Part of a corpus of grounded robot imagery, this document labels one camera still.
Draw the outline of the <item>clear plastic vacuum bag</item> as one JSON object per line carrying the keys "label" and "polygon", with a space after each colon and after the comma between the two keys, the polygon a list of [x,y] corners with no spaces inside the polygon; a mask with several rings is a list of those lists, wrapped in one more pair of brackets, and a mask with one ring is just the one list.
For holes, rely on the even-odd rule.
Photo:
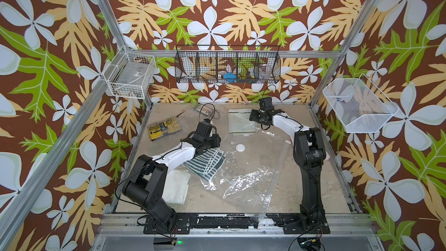
{"label": "clear plastic vacuum bag", "polygon": [[[289,136],[276,127],[261,126],[249,135],[228,132],[230,109],[253,109],[252,105],[215,105],[219,119],[212,122],[221,137],[221,149],[226,161],[208,182],[191,174],[189,191],[183,212],[191,213],[253,213],[263,216],[272,199],[274,183],[290,146]],[[238,152],[237,144],[246,150]]]}

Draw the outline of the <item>pale green towel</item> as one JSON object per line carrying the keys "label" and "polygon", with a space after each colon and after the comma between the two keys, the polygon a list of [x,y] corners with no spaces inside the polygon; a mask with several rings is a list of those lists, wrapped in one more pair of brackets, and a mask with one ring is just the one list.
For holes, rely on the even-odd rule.
{"label": "pale green towel", "polygon": [[249,120],[252,109],[230,109],[228,132],[231,135],[249,135],[257,131],[257,123]]}

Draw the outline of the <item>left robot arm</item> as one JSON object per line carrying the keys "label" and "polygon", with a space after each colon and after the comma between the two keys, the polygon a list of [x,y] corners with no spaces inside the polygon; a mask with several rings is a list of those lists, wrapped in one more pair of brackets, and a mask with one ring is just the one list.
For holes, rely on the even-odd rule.
{"label": "left robot arm", "polygon": [[168,173],[209,149],[218,148],[221,138],[211,120],[200,121],[197,129],[180,144],[160,155],[140,155],[129,177],[122,182],[122,194],[150,215],[161,228],[174,228],[176,212],[163,199]]}

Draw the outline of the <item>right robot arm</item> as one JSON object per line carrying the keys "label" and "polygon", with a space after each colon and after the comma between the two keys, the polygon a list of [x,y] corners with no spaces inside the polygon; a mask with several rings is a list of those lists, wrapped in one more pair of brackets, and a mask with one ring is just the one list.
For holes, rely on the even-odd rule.
{"label": "right robot arm", "polygon": [[286,234],[329,234],[321,194],[321,172],[326,159],[326,148],[319,128],[310,128],[273,106],[272,98],[259,101],[259,109],[252,110],[249,120],[261,126],[274,126],[291,139],[293,158],[302,175],[303,197],[298,219],[283,225]]}

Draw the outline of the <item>green white striped towel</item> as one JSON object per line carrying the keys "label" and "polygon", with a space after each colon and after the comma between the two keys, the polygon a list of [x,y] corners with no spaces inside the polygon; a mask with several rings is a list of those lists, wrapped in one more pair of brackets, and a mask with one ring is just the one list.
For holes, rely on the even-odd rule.
{"label": "green white striped towel", "polygon": [[210,182],[225,161],[225,152],[219,148],[211,148],[182,165],[198,175],[201,179]]}

